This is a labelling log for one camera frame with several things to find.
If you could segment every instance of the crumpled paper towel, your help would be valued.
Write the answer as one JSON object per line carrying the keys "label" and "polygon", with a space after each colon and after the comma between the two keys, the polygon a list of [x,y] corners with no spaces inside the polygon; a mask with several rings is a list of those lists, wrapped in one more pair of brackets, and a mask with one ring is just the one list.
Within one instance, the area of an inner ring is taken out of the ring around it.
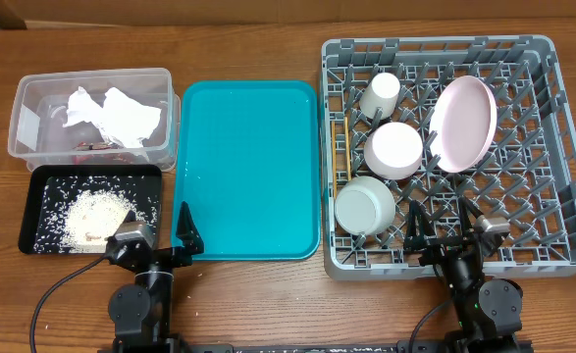
{"label": "crumpled paper towel", "polygon": [[106,98],[100,107],[84,88],[79,87],[70,96],[68,121],[63,127],[92,123],[105,142],[114,142],[124,148],[143,147],[141,141],[149,138],[159,125],[161,108],[144,106],[116,87],[104,95]]}

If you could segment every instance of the dish rack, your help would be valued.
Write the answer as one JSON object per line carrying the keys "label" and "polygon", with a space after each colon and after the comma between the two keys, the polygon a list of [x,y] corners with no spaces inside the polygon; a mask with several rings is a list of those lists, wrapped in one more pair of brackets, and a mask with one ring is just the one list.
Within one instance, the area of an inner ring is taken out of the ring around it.
{"label": "dish rack", "polygon": [[[510,236],[485,261],[487,275],[576,274],[576,134],[549,38],[332,39],[322,47],[321,69],[324,250],[330,277],[433,276],[432,268],[418,265],[420,255],[403,253],[409,202],[423,205],[437,236],[453,236],[459,234],[461,195],[485,214],[504,216],[511,224]],[[390,118],[369,120],[357,102],[370,79],[383,72],[399,78],[399,98]],[[429,121],[445,87],[467,75],[479,77],[494,94],[497,131],[483,160],[450,174],[438,168],[440,156],[429,151],[435,137],[429,134]],[[373,130],[389,121],[418,130],[425,147],[421,167],[405,180],[382,179],[397,203],[386,232],[368,237],[345,233],[335,220],[335,196],[349,174],[377,177],[366,167],[363,146]]]}

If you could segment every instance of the blue rectangular tray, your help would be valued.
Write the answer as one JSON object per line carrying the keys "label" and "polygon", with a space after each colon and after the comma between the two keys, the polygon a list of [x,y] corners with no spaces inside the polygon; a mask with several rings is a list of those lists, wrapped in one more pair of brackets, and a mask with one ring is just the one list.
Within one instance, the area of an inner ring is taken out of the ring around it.
{"label": "blue rectangular tray", "polygon": [[195,260],[296,260],[320,243],[316,93],[302,81],[202,81],[183,97],[172,219],[189,204]]}

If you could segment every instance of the wood grain surface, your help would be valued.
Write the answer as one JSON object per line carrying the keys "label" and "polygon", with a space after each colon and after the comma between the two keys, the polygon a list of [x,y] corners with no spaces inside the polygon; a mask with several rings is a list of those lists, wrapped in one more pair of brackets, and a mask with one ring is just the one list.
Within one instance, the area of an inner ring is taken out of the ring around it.
{"label": "wood grain surface", "polygon": [[[553,39],[576,126],[576,19],[0,31],[0,352],[26,352],[40,296],[93,259],[27,256],[17,248],[29,172],[6,146],[23,76],[163,67],[179,95],[203,79],[302,79],[316,86],[320,49],[329,38],[527,33]],[[165,174],[162,246],[168,245],[174,177]],[[113,338],[109,297],[130,282],[132,274],[99,265],[62,286],[39,317],[39,351],[107,346]],[[519,283],[525,291],[520,336],[533,339],[537,352],[576,352],[576,276]],[[193,343],[343,344],[406,339],[445,291],[433,279],[333,281],[321,248],[300,262],[198,263],[176,271],[175,296],[173,329]],[[420,337],[442,337],[455,327],[448,310]]]}

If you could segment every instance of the transparent bin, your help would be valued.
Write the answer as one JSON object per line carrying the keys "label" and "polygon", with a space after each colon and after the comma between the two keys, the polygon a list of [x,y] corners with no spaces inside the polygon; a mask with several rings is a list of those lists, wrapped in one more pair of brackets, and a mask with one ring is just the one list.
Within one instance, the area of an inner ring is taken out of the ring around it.
{"label": "transparent bin", "polygon": [[[161,120],[142,148],[78,151],[82,143],[103,142],[89,123],[63,127],[70,95],[81,86],[102,106],[105,92],[116,87],[129,98],[161,108]],[[177,161],[180,99],[165,69],[123,69],[25,76],[13,104],[8,152],[26,161],[30,171],[41,165],[153,164],[170,171]]]}

